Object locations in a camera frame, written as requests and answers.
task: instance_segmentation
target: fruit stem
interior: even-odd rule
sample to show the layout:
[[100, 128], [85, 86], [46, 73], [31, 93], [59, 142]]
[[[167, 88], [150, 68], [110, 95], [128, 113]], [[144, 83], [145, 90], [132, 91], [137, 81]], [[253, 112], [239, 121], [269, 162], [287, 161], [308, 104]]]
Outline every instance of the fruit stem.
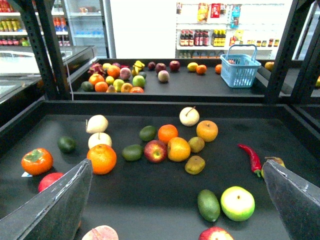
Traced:
[[193, 108], [191, 108], [186, 114], [185, 114], [185, 116], [188, 116], [188, 113], [190, 113], [193, 109], [195, 109], [196, 108], [196, 106], [194, 106]]

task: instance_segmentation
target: black metal post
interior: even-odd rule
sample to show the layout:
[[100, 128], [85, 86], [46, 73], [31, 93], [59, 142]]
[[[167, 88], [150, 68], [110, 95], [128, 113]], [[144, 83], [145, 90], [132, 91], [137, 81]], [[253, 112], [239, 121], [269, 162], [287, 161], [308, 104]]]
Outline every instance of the black metal post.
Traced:
[[295, 82], [290, 102], [308, 103], [317, 79], [320, 75], [320, 21], [313, 33], [310, 45], [302, 63], [298, 78]]
[[32, 1], [8, 0], [8, 2], [21, 14], [44, 83], [46, 98], [60, 99]]
[[289, 69], [289, 63], [292, 61], [300, 33], [307, 19], [312, 2], [311, 0], [293, 0], [292, 2], [274, 61], [274, 67], [264, 95], [264, 101], [267, 104], [275, 104], [279, 99], [279, 94]]
[[58, 38], [51, 14], [54, 4], [53, 0], [35, 0], [36, 7], [41, 22], [45, 43], [51, 59], [56, 85], [58, 87], [61, 99], [70, 99], [70, 87], [67, 80], [62, 56], [59, 48]]

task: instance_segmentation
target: glass door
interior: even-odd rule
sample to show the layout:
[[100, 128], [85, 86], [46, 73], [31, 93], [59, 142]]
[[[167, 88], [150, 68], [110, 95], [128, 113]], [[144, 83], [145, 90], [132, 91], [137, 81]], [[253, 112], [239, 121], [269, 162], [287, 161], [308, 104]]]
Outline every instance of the glass door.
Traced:
[[64, 4], [73, 45], [96, 46], [98, 58], [109, 58], [101, 1], [64, 0]]

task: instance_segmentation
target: basket handle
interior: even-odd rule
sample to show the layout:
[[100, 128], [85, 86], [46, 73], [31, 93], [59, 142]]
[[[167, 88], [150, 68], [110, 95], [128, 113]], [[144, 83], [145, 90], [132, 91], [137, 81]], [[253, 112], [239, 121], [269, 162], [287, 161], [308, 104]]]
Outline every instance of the basket handle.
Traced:
[[254, 44], [233, 44], [233, 45], [229, 48], [228, 52], [226, 53], [225, 59], [228, 60], [229, 51], [231, 50], [232, 47], [254, 47], [255, 50], [254, 50], [254, 52], [253, 52], [253, 54], [252, 54], [251, 61], [255, 61], [255, 60], [256, 60], [258, 49], [257, 49], [257, 46], [254, 45]]

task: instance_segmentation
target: blue plastic basket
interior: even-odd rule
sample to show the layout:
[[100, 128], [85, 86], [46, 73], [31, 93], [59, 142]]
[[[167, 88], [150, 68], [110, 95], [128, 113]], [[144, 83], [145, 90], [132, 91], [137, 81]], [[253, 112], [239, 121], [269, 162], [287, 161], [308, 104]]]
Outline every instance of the blue plastic basket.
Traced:
[[[252, 56], [247, 54], [229, 54], [232, 47], [254, 47]], [[250, 88], [254, 84], [261, 63], [256, 60], [257, 46], [254, 44], [232, 45], [226, 54], [220, 56], [222, 60], [221, 77], [231, 88]]]

